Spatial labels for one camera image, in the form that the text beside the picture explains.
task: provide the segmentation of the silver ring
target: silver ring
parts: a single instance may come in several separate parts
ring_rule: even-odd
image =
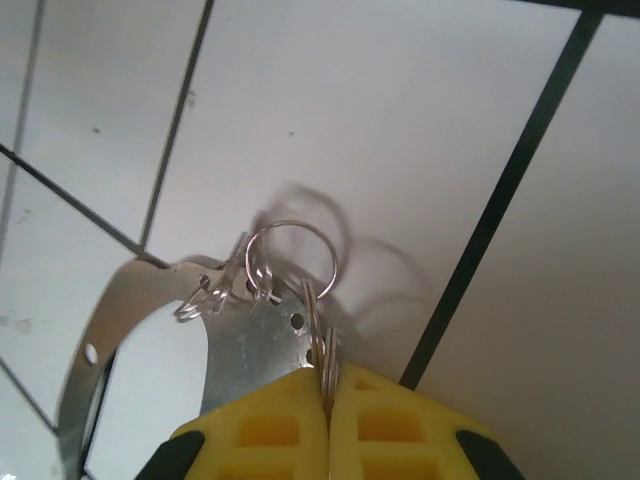
[[[331,243],[331,240],[329,240],[329,237],[327,237],[324,234],[324,232],[322,232],[322,230],[320,230],[320,229],[318,229],[318,228],[314,227],[313,225],[310,225],[310,224],[308,224],[306,222],[300,222],[298,220],[282,220],[280,222],[274,222],[274,223],[272,223],[270,225],[267,225],[262,230],[260,230],[257,233],[255,233],[253,235],[253,237],[251,237],[251,240],[249,240],[249,243],[247,244],[247,249],[246,249],[245,254],[244,254],[244,260],[245,260],[244,261],[244,268],[245,268],[245,270],[247,272],[247,278],[249,279],[249,282],[251,282],[251,285],[253,286],[253,288],[258,290],[258,284],[256,283],[256,280],[253,277],[253,273],[251,273],[251,247],[253,246],[254,242],[258,238],[260,238],[260,236],[262,236],[263,234],[265,234],[269,230],[273,230],[274,228],[278,228],[278,227],[300,227],[300,228],[304,228],[305,230],[308,230],[311,233],[314,233],[318,238],[320,238],[320,240],[322,240],[324,242],[324,244],[327,246],[327,248],[329,249],[329,253],[331,253],[331,260],[333,262],[333,273],[331,274],[331,279],[329,280],[327,285],[320,292],[320,294],[316,297],[316,300],[320,300],[327,293],[329,293],[329,291],[333,288],[333,285],[336,283],[336,279],[338,277],[338,252],[336,251],[336,248],[333,246],[333,243]],[[279,302],[281,300],[280,298],[276,297],[273,294],[270,294],[269,298],[275,300],[276,302]]]

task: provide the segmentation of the key ring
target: key ring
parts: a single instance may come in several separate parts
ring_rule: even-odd
[[[282,220],[280,222],[274,222],[274,223],[272,223],[270,225],[267,225],[262,230],[259,230],[257,233],[255,233],[253,235],[253,237],[251,237],[251,239],[249,240],[249,243],[247,244],[247,249],[245,250],[245,255],[244,255],[245,270],[247,272],[247,278],[249,279],[249,282],[251,283],[251,286],[253,286],[253,288],[258,290],[258,284],[257,284],[257,282],[256,282],[256,280],[255,280],[255,278],[253,276],[253,272],[251,272],[251,247],[253,246],[253,244],[263,234],[267,233],[269,230],[273,230],[274,228],[279,228],[279,227],[300,227],[300,228],[304,228],[305,230],[308,230],[311,233],[315,234],[327,246],[327,249],[329,250],[329,253],[331,254],[331,260],[333,262],[333,273],[331,274],[331,279],[329,280],[329,282],[325,285],[324,289],[316,297],[316,300],[320,300],[327,293],[329,293],[329,291],[333,288],[333,285],[336,283],[336,279],[338,277],[338,252],[336,251],[336,248],[333,246],[333,243],[331,243],[331,240],[329,240],[329,237],[327,237],[324,234],[324,232],[322,232],[322,230],[320,230],[320,229],[318,229],[318,228],[314,227],[313,225],[310,225],[310,224],[308,224],[306,222],[301,222],[301,221],[298,221],[298,220]],[[280,298],[275,296],[273,293],[269,293],[268,296],[269,296],[269,299],[271,299],[271,300],[273,300],[275,302],[279,302],[280,301]]]

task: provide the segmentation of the white wall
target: white wall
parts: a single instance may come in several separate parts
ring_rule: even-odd
[[[134,239],[202,3],[47,2],[23,155]],[[218,0],[150,251],[224,258],[259,209],[317,223],[346,267],[348,316],[328,319],[345,355],[399,378],[577,16],[502,0]],[[603,23],[420,386],[495,428],[531,479],[637,476],[639,36],[638,22]],[[15,110],[19,75],[2,72]],[[327,274],[311,239],[279,240]],[[0,354],[50,417],[127,258],[18,176]],[[133,477],[197,414],[202,329],[168,310],[150,320],[117,363],[97,478]]]

